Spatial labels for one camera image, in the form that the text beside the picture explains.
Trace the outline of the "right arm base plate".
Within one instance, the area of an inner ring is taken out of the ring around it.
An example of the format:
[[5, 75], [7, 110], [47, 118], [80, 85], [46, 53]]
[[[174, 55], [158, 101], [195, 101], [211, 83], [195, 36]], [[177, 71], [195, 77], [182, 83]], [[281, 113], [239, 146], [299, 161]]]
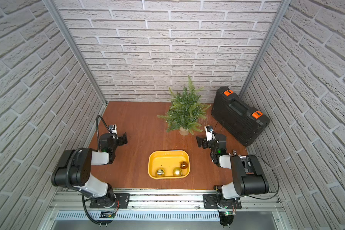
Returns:
[[237, 210], [242, 208], [242, 204], [239, 198], [223, 199], [218, 198], [215, 194], [204, 194], [203, 204], [204, 209]]

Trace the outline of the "matte gold ball ornament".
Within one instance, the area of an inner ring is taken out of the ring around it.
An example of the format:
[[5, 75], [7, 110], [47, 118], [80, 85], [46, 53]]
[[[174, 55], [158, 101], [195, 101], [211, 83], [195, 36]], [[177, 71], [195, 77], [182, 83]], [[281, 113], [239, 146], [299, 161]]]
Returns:
[[183, 170], [180, 167], [175, 167], [172, 174], [174, 177], [180, 177], [183, 175]]

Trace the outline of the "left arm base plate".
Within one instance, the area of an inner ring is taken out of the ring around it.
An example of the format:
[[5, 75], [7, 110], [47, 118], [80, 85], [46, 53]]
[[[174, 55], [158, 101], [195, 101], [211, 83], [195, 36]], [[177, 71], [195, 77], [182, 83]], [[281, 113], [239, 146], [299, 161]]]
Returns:
[[130, 194], [116, 193], [114, 196], [103, 196], [91, 200], [91, 209], [126, 209]]

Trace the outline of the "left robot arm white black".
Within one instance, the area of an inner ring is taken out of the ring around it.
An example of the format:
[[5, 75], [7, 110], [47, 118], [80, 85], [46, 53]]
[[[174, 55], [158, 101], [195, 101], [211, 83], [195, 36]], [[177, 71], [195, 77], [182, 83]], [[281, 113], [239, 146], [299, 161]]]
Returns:
[[112, 164], [117, 147], [127, 144], [127, 134], [118, 137], [116, 133], [106, 133], [99, 141], [101, 150], [79, 148], [64, 151], [53, 171], [51, 183], [55, 187], [81, 193], [85, 201], [91, 202], [91, 209], [125, 209], [130, 194], [114, 193], [109, 183], [92, 175], [91, 166]]

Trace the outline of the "shiny silver-gold ball ornament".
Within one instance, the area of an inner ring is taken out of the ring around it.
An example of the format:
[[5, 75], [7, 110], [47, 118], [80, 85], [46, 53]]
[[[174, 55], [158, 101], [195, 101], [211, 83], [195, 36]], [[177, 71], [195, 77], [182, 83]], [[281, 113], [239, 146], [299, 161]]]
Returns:
[[164, 169], [157, 169], [155, 174], [156, 174], [156, 177], [165, 177]]

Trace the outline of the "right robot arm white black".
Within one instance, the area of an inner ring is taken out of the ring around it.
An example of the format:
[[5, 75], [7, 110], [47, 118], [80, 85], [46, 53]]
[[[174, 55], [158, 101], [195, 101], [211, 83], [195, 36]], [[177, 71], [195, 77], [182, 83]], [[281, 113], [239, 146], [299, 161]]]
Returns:
[[257, 156], [228, 153], [226, 136], [223, 134], [212, 133], [211, 137], [205, 138], [196, 136], [196, 140], [198, 147], [210, 149], [210, 157], [216, 166], [230, 169], [232, 173], [232, 182], [214, 186], [215, 196], [205, 199], [210, 207], [235, 209], [239, 205], [237, 201], [240, 197], [269, 192], [269, 183]]

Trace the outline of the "copper ball ornament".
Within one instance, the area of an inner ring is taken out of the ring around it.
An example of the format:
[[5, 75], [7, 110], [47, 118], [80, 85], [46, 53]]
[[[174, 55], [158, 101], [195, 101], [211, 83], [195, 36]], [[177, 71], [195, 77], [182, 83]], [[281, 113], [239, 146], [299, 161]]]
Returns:
[[187, 169], [188, 168], [188, 163], [187, 162], [181, 162], [180, 163], [180, 168], [181, 169]]

